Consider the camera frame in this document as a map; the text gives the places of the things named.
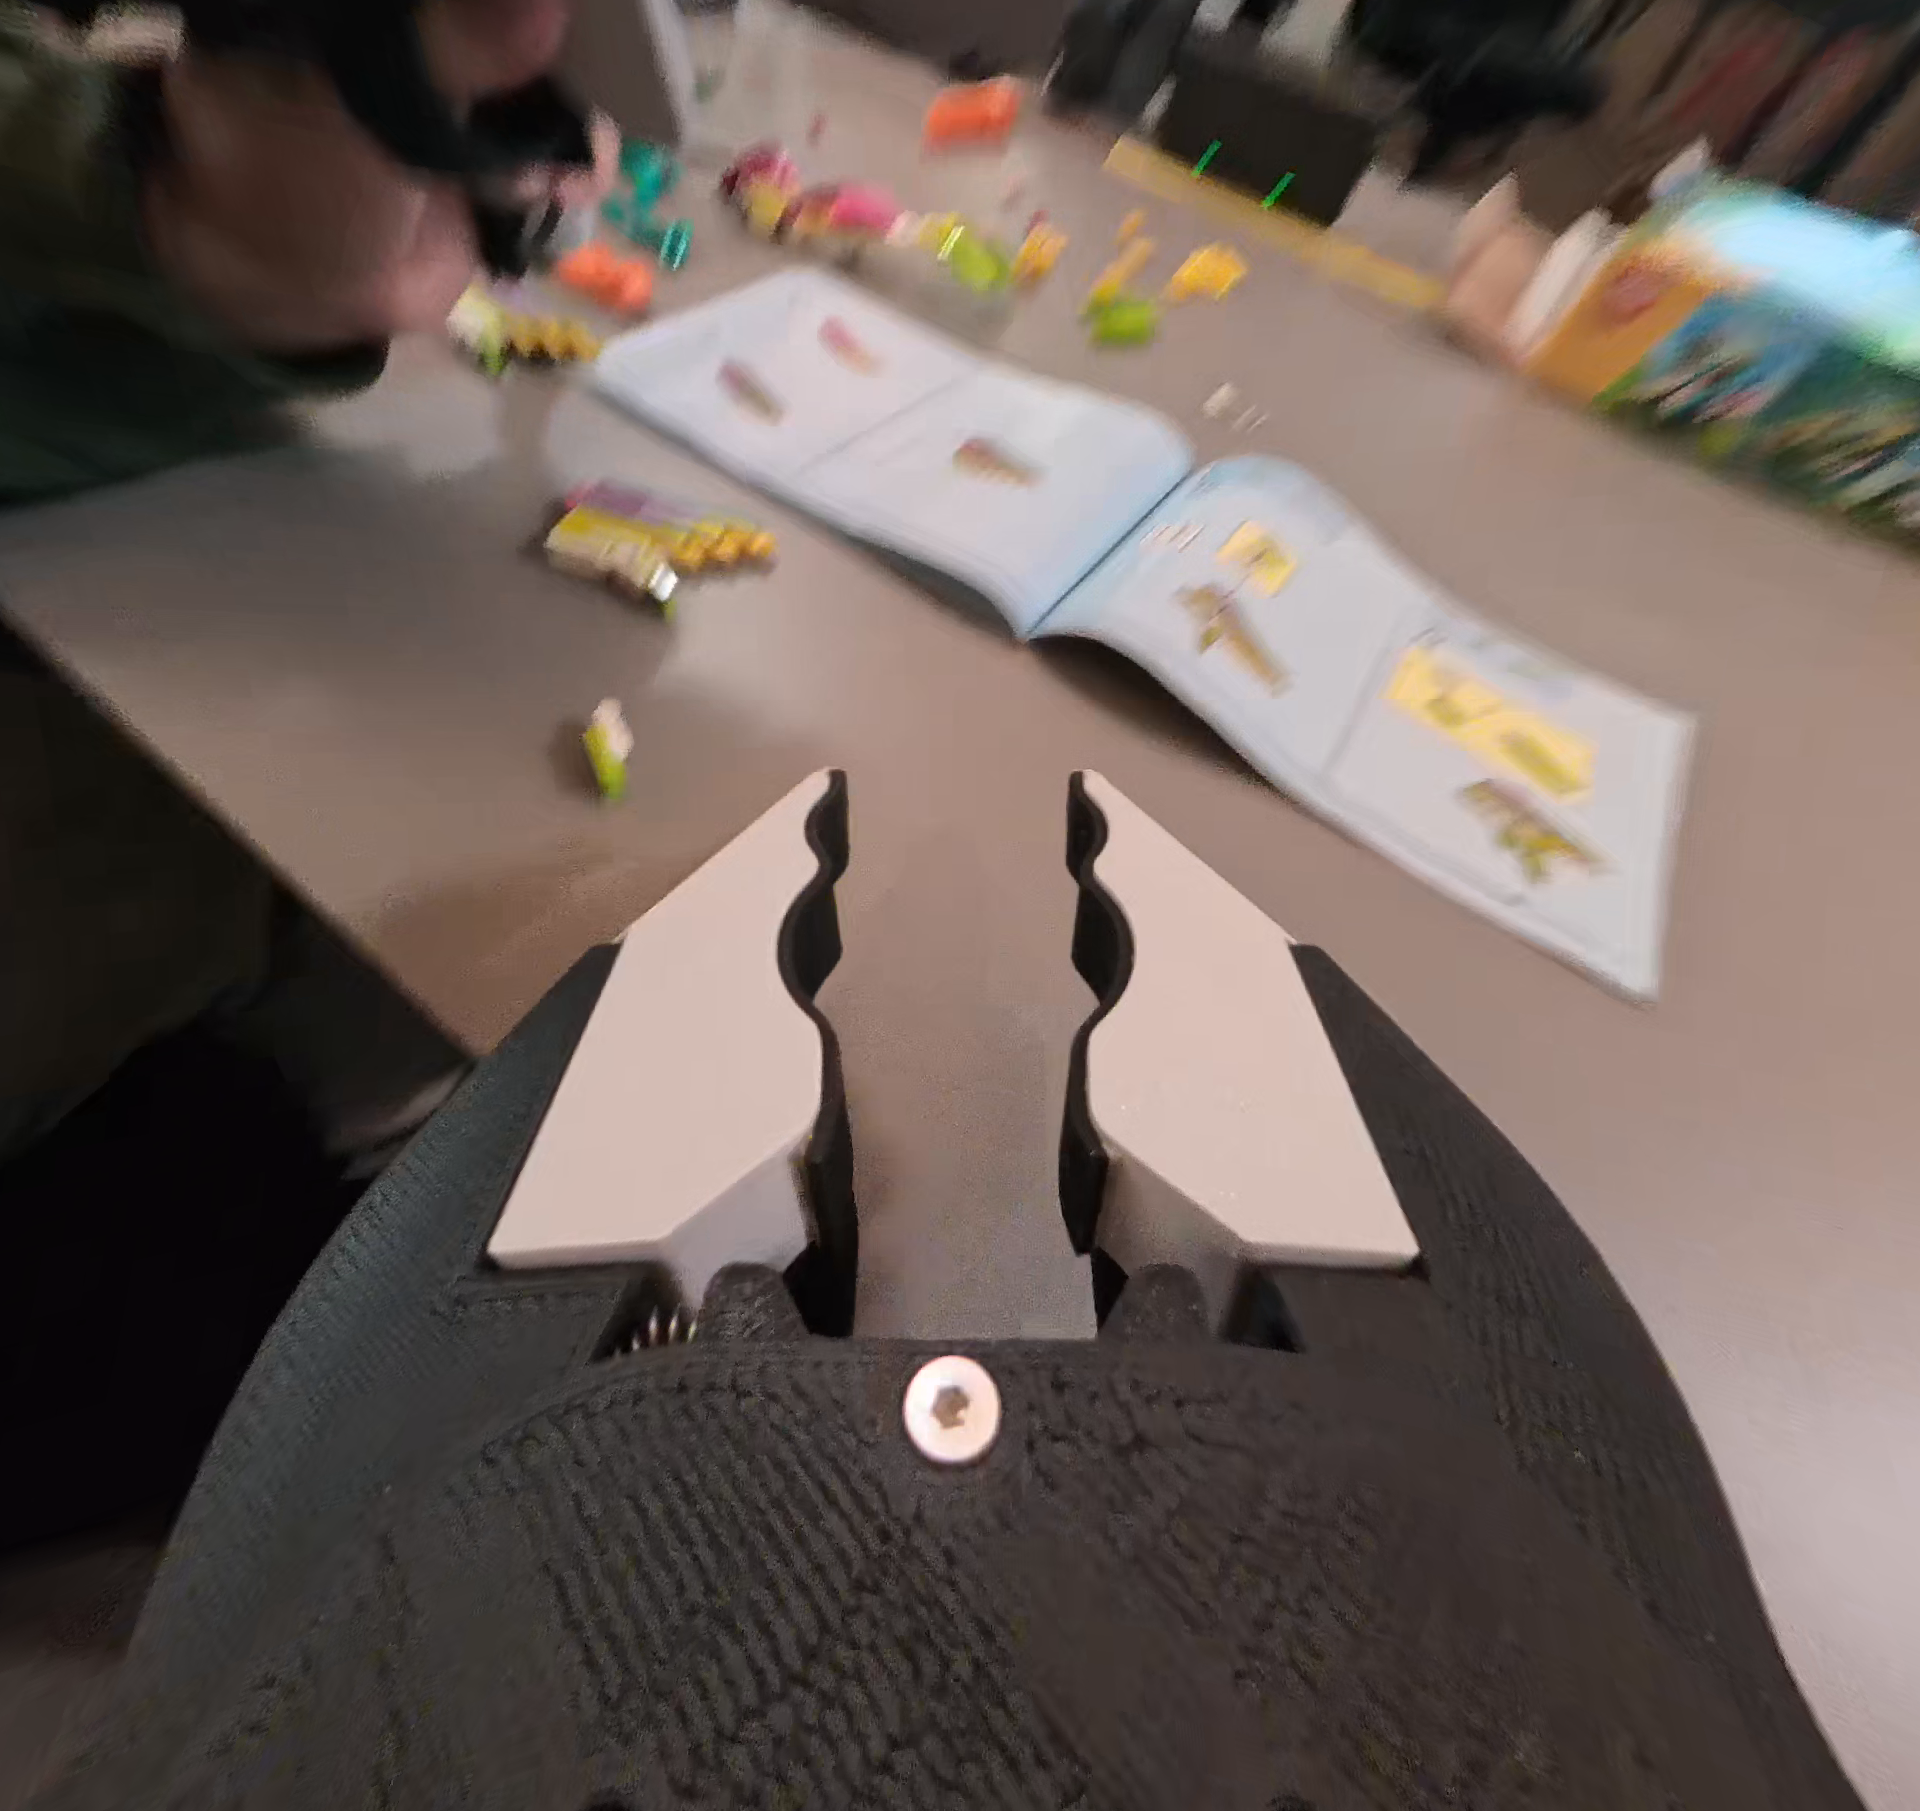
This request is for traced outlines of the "light blue instruction booklet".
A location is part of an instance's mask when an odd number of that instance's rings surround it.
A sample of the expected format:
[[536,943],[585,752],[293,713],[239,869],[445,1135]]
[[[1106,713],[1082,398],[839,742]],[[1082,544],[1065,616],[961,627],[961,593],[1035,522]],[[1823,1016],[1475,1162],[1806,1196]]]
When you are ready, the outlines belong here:
[[623,332],[585,381],[752,489],[1145,671],[1272,788],[1470,912],[1659,997],[1697,718],[1441,593],[1283,454],[1197,463],[828,270]]

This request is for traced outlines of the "person's left forearm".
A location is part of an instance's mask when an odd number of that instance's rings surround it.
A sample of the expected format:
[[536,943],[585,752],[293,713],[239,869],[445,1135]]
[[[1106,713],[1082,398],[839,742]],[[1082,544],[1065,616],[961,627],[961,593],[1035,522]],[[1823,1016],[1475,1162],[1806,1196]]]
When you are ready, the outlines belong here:
[[0,13],[0,503],[59,503],[257,444],[287,398],[363,397],[388,338],[268,355],[159,270],[140,176],[159,73]]

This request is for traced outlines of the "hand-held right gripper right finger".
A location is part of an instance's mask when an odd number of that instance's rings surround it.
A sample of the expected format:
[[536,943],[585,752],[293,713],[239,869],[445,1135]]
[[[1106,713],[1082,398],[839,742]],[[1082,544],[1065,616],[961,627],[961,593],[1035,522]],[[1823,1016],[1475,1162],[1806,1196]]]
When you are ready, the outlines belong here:
[[1145,1270],[1186,1270],[1205,1322],[1253,1270],[1419,1270],[1297,943],[1090,768],[1065,874],[1098,1004],[1065,1045],[1062,1223],[1098,1322]]

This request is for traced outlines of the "yellow lego brick cluster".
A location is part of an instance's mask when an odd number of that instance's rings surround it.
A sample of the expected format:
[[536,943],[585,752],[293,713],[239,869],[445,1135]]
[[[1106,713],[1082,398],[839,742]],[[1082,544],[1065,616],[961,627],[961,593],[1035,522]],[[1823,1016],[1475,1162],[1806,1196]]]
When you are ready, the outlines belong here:
[[1193,249],[1160,294],[1141,285],[1153,259],[1145,238],[1126,238],[1118,259],[1082,294],[1082,338],[1098,352],[1141,352],[1166,332],[1166,318],[1180,302],[1220,302],[1245,276],[1248,259],[1234,244]]

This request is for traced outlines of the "orange lego piece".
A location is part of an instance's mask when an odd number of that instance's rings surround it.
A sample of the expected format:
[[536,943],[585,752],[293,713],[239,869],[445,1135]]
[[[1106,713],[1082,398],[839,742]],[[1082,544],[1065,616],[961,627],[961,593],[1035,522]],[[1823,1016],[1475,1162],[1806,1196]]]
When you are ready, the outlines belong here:
[[656,267],[630,249],[580,244],[547,267],[547,276],[598,308],[618,308],[625,319],[647,318],[656,302]]
[[942,82],[925,99],[921,148],[925,153],[1005,148],[1009,127],[1023,122],[1023,99],[1029,99],[1029,92],[1009,73],[970,77],[970,82]]

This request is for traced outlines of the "striped lego wing white bricks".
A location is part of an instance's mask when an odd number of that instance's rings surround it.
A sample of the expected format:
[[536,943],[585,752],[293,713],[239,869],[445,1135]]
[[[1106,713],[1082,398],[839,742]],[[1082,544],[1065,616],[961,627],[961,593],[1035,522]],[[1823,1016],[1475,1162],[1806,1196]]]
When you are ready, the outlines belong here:
[[564,489],[536,550],[559,573],[608,586],[656,616],[672,616],[703,573],[761,573],[782,535],[729,510],[696,510],[646,484],[585,481]]

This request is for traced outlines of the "pale cardboard box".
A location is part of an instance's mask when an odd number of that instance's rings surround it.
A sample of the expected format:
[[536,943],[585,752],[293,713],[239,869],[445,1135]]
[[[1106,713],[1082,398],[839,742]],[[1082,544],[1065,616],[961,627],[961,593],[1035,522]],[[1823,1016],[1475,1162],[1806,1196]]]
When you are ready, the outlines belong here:
[[1485,363],[1533,364],[1620,238],[1624,225],[1609,210],[1545,231],[1523,212],[1523,185],[1506,168],[1456,217],[1433,319]]

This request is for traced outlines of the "yellow strip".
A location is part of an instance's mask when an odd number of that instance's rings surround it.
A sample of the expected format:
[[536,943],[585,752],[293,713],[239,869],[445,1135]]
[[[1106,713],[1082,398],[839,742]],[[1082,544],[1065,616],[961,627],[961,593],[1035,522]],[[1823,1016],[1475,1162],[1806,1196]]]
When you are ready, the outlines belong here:
[[1272,249],[1272,253],[1287,253],[1297,259],[1309,276],[1322,279],[1341,279],[1341,285],[1354,285],[1379,302],[1395,302],[1395,308],[1410,308],[1410,318],[1429,318],[1445,302],[1445,279],[1419,270],[1419,267],[1402,267],[1402,259],[1386,259],[1379,249],[1354,244],[1354,238],[1341,238],[1325,225],[1309,225],[1287,210],[1264,210],[1258,195],[1226,185],[1226,179],[1206,179],[1186,165],[1173,165],[1169,153],[1145,148],[1145,139],[1132,139],[1118,136],[1103,159],[1103,168],[1169,210],[1193,210],[1193,212],[1206,212],[1213,225]]

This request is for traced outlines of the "pink lego bird body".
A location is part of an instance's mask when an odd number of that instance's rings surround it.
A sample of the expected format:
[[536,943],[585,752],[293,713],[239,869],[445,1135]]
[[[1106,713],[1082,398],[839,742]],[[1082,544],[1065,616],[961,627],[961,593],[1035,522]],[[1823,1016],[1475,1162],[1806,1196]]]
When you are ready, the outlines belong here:
[[860,259],[912,225],[912,210],[860,179],[800,179],[785,148],[747,148],[724,176],[719,195],[761,244]]

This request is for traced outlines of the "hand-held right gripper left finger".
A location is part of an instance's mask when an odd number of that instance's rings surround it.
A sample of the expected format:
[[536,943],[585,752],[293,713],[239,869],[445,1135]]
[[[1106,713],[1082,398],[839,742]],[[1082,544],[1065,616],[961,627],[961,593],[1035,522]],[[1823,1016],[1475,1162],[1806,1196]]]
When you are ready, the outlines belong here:
[[488,1235],[496,1270],[785,1276],[852,1333],[846,1074],[821,986],[839,966],[846,774],[821,768],[646,910]]

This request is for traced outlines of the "lime lego brick cluster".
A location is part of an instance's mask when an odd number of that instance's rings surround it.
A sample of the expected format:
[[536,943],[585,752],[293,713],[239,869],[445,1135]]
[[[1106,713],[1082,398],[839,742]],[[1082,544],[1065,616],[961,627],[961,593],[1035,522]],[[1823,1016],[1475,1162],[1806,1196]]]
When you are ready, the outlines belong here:
[[976,296],[1035,294],[1065,253],[1065,231],[1046,212],[1019,244],[997,244],[967,212],[925,212],[914,249]]

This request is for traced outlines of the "colourful lego box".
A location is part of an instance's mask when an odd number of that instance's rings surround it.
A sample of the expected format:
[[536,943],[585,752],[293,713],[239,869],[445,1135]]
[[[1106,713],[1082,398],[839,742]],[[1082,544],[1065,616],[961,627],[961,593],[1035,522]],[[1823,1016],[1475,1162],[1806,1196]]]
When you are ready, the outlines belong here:
[[1697,176],[1559,296],[1537,381],[1889,544],[1920,540],[1920,244]]

